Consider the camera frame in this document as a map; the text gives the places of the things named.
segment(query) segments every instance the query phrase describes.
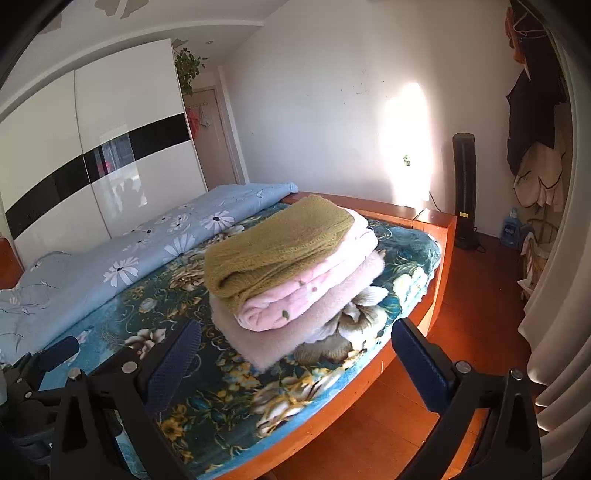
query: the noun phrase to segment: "black stripe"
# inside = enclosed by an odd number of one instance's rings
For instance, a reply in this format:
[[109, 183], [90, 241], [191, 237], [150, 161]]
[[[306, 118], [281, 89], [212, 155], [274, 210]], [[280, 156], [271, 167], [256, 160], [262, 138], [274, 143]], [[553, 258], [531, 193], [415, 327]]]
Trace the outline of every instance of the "black stripe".
[[6, 212], [13, 238], [73, 193], [140, 158], [190, 140], [183, 113], [136, 128], [76, 157], [26, 192]]
[[70, 160], [26, 192], [6, 212], [13, 238], [73, 193], [89, 185], [82, 155]]
[[90, 181], [190, 139], [182, 113], [136, 128], [84, 153]]

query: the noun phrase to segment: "wooden floor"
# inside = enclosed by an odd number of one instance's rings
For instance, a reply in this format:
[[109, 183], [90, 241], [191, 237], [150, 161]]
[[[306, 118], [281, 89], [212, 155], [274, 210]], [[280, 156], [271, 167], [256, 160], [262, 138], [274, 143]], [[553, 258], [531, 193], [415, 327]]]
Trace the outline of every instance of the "wooden floor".
[[[443, 307], [429, 340], [478, 371], [525, 369], [530, 348], [517, 332], [523, 302], [516, 251], [481, 236], [486, 253], [455, 249]], [[476, 439], [477, 411], [446, 478], [459, 473]], [[437, 415], [395, 360], [369, 390], [304, 449], [273, 470], [278, 480], [393, 480], [431, 431]]]

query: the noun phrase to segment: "stack of folded linens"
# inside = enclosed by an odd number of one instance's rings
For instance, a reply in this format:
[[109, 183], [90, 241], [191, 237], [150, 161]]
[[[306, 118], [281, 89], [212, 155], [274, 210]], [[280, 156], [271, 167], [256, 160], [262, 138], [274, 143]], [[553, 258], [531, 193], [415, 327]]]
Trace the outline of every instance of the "stack of folded linens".
[[213, 321], [263, 371], [335, 332], [329, 322], [384, 269], [377, 244], [358, 213], [306, 197], [207, 249]]

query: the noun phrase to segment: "door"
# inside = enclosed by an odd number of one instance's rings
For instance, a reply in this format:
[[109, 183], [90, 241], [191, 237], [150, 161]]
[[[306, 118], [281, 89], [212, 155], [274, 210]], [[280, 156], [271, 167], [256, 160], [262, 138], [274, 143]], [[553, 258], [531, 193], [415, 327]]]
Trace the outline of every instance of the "door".
[[215, 91], [194, 92], [192, 96], [186, 95], [184, 102], [187, 115], [193, 118], [193, 142], [207, 188], [237, 183]]

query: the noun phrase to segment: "white curtain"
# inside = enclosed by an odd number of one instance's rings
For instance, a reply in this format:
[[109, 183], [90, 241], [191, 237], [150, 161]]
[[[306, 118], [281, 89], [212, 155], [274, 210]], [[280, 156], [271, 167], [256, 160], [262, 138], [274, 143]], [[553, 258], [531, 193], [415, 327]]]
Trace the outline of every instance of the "white curtain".
[[545, 409], [543, 478], [568, 459], [591, 423], [591, 86], [557, 46], [573, 115], [569, 197], [546, 268], [525, 307], [519, 332], [531, 345], [530, 378], [547, 385], [536, 399]]

